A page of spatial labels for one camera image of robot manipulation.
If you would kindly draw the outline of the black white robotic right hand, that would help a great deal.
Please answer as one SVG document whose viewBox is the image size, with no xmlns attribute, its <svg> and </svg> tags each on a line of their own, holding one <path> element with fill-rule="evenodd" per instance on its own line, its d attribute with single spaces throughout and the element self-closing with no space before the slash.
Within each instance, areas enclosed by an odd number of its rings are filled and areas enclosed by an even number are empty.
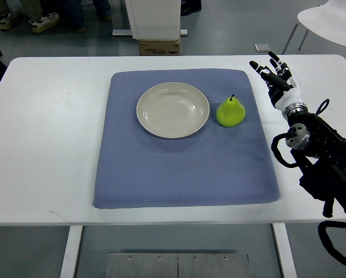
<svg viewBox="0 0 346 278">
<path fill-rule="evenodd" d="M 295 112 L 307 112 L 307 106 L 302 100 L 301 86 L 292 75 L 287 63 L 282 61 L 272 51 L 269 51 L 268 55 L 275 72 L 255 61 L 250 61 L 249 65 L 265 81 L 268 88 L 268 96 L 273 107 L 280 110 L 285 119 Z"/>
</svg>

